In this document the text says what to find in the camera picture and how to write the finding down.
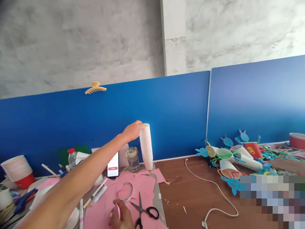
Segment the black scissors handle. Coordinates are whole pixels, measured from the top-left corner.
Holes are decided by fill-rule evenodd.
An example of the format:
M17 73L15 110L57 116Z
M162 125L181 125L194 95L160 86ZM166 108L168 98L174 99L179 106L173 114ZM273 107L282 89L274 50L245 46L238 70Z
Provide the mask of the black scissors handle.
M141 218L138 218L136 221L135 229L137 229L137 226L140 225L140 229L143 229L142 220Z
M155 216L154 214L152 214L151 212L150 212L150 210L155 210L156 212L157 212L157 216ZM154 219L159 219L159 211L155 208L155 207L148 207L147 209L146 209L146 212L147 212L147 214L150 216L150 217L152 217L152 218L154 218Z

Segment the concrete wall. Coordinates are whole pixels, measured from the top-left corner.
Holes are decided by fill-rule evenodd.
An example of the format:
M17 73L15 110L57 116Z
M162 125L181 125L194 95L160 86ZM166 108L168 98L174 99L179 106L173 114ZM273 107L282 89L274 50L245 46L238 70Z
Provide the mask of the concrete wall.
M187 72L305 54L304 0L187 0Z
M160 76L160 0L0 0L0 98Z

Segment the blue scissors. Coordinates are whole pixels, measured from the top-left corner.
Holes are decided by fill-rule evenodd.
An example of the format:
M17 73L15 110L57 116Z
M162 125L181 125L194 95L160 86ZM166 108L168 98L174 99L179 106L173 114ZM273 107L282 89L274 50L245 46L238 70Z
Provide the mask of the blue scissors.
M143 229L143 225L142 225L142 220L141 220L141 214L142 212L146 212L151 218L154 218L154 219L159 219L159 211L155 208L155 207L148 207L147 209L143 209L142 208L142 202L141 202L141 194L139 192L139 204L140 206L134 204L133 202L130 201L130 203L136 208L139 210L140 212L140 217L137 219L136 221L136 225L135 225L135 229L137 229L137 226L140 225L140 229ZM155 216L154 214L152 214L150 212L150 210L155 210L157 212L157 216Z

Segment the charging cable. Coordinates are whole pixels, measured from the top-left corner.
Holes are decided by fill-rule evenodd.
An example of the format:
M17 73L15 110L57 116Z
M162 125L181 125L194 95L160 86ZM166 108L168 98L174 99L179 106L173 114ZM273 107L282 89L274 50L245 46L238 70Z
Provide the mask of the charging cable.
M187 165L186 165L186 162L187 162L187 161L188 161L188 158L185 159L185 166L186 166L187 170L188 170L191 174L193 174L193 173L188 169L188 167L187 167ZM213 181L209 181L209 180L203 179L203 178L201 178L201 177L199 177L199 176L196 176L195 174L193 174L193 175L194 175L195 177L198 177L198 178L201 179L201 180L205 180L205 181L208 181L208 182L212 182L212 183L214 183L215 185L217 185L217 187L218 187L219 191L221 192L221 194L222 194L222 195L224 196L224 198L230 203L230 205L232 205L232 207L233 207L233 208L235 209L235 211L236 211L236 214L235 214L235 215L231 215L231 214L226 213L226 212L224 212L223 210L220 210L220 209L217 209L217 208L212 208L212 209L210 209L210 210L208 211L207 215L206 215L206 218L204 219L204 221L202 221L202 226L203 226L205 229L208 229L208 228L207 228L207 217L209 216L210 212L213 211L213 210L220 211L220 212L225 213L226 215L232 216L232 217L237 217L237 216L239 215L238 210L237 210L237 209L234 207L234 205L226 198L226 196L223 194L223 192L221 191L221 189L220 189L220 187L218 186L218 184L216 184L216 183L213 182Z

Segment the phone screen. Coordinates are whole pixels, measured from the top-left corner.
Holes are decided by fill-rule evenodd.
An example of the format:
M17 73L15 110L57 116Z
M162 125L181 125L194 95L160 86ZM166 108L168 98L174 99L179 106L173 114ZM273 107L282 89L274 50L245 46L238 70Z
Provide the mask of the phone screen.
M117 177L119 175L119 153L117 152L115 156L111 159L107 166L107 176Z

